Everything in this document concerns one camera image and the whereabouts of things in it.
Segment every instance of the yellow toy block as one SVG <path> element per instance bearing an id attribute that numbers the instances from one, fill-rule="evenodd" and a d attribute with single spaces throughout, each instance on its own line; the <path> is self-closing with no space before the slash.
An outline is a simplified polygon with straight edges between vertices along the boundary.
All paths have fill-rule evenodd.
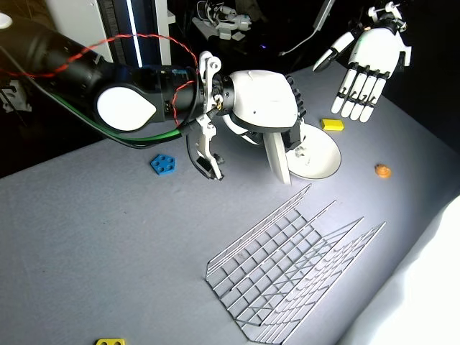
<path id="1" fill-rule="evenodd" d="M 321 128 L 324 131 L 343 131 L 344 123 L 342 120 L 322 119 Z"/>
<path id="2" fill-rule="evenodd" d="M 126 345 L 124 339 L 99 339 L 96 345 Z"/>

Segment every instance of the gray table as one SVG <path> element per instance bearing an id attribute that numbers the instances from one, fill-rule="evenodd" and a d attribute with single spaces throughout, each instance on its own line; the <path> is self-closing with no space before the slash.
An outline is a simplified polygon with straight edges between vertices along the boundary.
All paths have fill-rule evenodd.
<path id="1" fill-rule="evenodd" d="M 294 74 L 307 122 L 334 117 L 343 75 L 339 65 Z M 0 342 L 245 344 L 203 279 L 206 263 L 308 182 L 279 184 L 263 149 L 218 132 L 220 183 L 193 169 L 182 140 L 144 151 L 106 140 L 0 180 Z M 341 167 L 313 182 L 302 211 L 338 199 L 318 226 L 360 216 L 360 231 L 387 226 L 290 344 L 337 341 L 460 185 L 459 156 L 387 99 L 369 123 L 346 120 L 331 136 Z M 149 166 L 160 152 L 177 158 L 173 175 Z M 378 162 L 390 180 L 375 175 Z"/>

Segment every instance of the blue toy block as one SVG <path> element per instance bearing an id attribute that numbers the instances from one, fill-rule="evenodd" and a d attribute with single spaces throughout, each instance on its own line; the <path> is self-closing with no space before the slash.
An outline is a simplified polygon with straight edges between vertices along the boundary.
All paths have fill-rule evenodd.
<path id="1" fill-rule="evenodd" d="M 156 156 L 150 165 L 160 176 L 175 172 L 175 158 L 167 155 Z"/>

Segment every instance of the wire dish rack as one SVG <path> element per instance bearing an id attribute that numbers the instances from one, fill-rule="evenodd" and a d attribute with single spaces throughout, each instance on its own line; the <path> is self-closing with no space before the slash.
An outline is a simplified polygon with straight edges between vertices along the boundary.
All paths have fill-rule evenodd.
<path id="1" fill-rule="evenodd" d="M 206 281 L 251 341 L 287 341 L 386 224 L 353 239 L 353 230 L 364 219 L 361 217 L 322 234 L 313 222 L 336 201 L 306 219 L 296 207 L 310 187 L 208 263 Z"/>

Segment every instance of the orange object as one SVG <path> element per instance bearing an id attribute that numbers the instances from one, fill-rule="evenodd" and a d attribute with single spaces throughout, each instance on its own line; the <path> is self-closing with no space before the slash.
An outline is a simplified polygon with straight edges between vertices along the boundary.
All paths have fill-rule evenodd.
<path id="1" fill-rule="evenodd" d="M 390 178 L 392 171 L 384 164 L 377 164 L 375 166 L 375 173 L 379 175 L 380 178 Z"/>

